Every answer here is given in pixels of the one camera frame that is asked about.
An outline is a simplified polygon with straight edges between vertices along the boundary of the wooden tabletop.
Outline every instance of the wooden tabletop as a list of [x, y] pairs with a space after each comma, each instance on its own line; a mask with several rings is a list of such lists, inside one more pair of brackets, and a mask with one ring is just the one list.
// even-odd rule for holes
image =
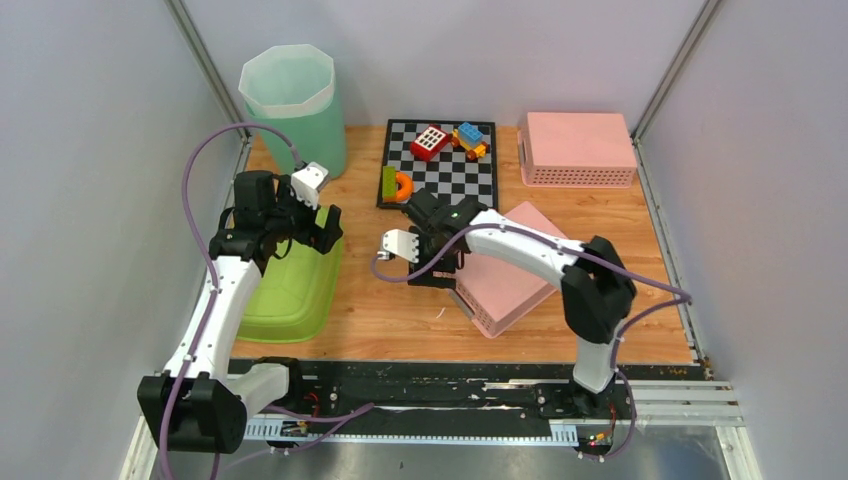
[[[631, 271], [667, 282], [645, 198], [638, 181], [628, 189], [528, 188], [520, 179], [516, 128], [497, 129], [499, 210], [529, 200], [569, 238], [606, 237]], [[330, 317], [312, 340], [260, 344], [238, 340], [234, 357], [265, 355], [337, 360], [456, 360], [574, 362], [575, 335], [565, 324], [562, 300], [552, 295], [495, 339], [485, 338], [444, 290], [384, 283], [369, 270], [384, 232], [406, 229], [397, 210], [376, 208], [385, 127], [348, 127], [348, 166], [321, 193], [321, 203], [342, 209], [345, 254]], [[278, 171], [260, 138], [248, 169]], [[406, 262], [381, 262], [382, 272], [406, 273]], [[633, 312], [670, 298], [637, 284]], [[676, 309], [635, 325], [619, 354], [622, 363], [689, 363]]]

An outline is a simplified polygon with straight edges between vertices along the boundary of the orange ring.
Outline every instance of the orange ring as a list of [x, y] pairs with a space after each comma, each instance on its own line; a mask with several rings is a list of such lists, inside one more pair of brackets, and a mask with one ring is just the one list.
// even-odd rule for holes
[[412, 179], [403, 172], [395, 172], [395, 181], [400, 185], [400, 188], [395, 194], [395, 202], [400, 203], [409, 200], [409, 197], [412, 196], [412, 188], [414, 187]]

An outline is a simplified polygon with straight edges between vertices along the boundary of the black and white checkered board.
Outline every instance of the black and white checkered board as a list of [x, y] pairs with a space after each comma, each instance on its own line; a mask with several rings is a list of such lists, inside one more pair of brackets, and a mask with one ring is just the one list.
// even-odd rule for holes
[[[454, 151], [450, 143], [430, 162], [416, 160], [409, 152], [409, 146], [415, 141], [415, 137], [430, 125], [452, 133], [453, 129], [462, 123], [447, 120], [389, 120], [382, 166], [395, 167], [412, 178], [415, 191], [425, 188], [451, 205], [459, 203], [465, 196], [475, 195], [483, 204], [497, 209], [498, 169], [494, 123], [468, 122], [480, 129], [483, 141], [491, 145], [490, 152], [476, 162], [466, 160], [465, 150], [459, 147]], [[403, 203], [384, 203], [380, 187], [380, 182], [377, 182], [379, 208], [399, 209], [403, 206]]]

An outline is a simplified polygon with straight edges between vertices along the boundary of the green tray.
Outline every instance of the green tray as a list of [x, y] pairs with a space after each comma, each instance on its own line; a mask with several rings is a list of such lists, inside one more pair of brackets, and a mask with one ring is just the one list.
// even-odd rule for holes
[[[326, 220], [326, 212], [318, 212], [319, 225]], [[286, 244], [280, 244], [277, 254], [282, 256], [285, 251]], [[326, 255], [293, 242], [286, 258], [272, 258], [247, 304], [238, 338], [294, 343], [321, 332], [330, 315], [343, 252], [343, 239]]]

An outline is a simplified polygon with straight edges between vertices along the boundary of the pink basket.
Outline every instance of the pink basket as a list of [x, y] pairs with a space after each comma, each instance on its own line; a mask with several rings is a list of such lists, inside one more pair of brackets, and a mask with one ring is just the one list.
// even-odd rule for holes
[[530, 112], [518, 131], [521, 179], [530, 187], [626, 188], [636, 156], [618, 113]]
[[[565, 238], [530, 202], [504, 215], [540, 232]], [[456, 274], [456, 293], [472, 311], [471, 321], [487, 338], [495, 338], [557, 289], [541, 278], [485, 255], [466, 255]]]

